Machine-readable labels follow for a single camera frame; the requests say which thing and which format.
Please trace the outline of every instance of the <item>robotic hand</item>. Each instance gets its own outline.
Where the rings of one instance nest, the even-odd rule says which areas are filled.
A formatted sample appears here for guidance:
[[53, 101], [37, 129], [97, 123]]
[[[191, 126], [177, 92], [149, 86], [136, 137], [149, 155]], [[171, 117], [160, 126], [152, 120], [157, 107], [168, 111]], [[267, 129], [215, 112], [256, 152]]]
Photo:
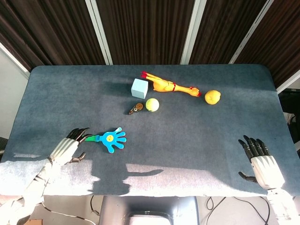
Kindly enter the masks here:
[[242, 140], [239, 143], [245, 150], [255, 176], [247, 176], [243, 172], [239, 172], [239, 175], [268, 191], [267, 199], [280, 225], [300, 224], [293, 198], [281, 189], [285, 179], [275, 158], [269, 154], [267, 146], [261, 140], [248, 138], [246, 135], [244, 138], [247, 144]]
[[78, 146], [91, 136], [84, 133], [89, 128], [74, 129], [66, 138], [56, 146], [48, 157], [49, 162], [24, 191], [22, 198], [18, 201], [6, 202], [0, 207], [0, 224], [22, 225], [34, 211], [37, 204], [43, 202], [44, 189], [50, 178], [58, 175], [60, 168], [66, 163], [80, 162], [85, 157], [85, 152], [78, 158], [72, 157]]

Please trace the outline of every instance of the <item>tennis ball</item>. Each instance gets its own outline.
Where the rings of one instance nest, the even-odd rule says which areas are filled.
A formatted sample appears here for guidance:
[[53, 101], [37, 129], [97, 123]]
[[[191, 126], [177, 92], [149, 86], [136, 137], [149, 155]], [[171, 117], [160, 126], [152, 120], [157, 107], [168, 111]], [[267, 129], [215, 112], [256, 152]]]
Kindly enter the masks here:
[[150, 112], [155, 112], [159, 108], [159, 102], [155, 98], [149, 98], [146, 102], [146, 109]]
[[205, 101], [210, 105], [214, 105], [220, 100], [220, 97], [221, 97], [221, 93], [218, 92], [217, 90], [209, 90], [205, 94]]

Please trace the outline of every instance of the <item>foam cube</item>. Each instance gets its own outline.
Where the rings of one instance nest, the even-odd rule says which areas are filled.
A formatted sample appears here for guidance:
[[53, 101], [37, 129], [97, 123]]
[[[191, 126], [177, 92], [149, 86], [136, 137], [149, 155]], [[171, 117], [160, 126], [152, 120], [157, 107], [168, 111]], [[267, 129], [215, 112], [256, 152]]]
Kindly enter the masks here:
[[135, 79], [133, 81], [131, 87], [131, 94], [133, 97], [145, 99], [147, 91], [148, 91], [148, 81], [143, 81], [140, 79]]

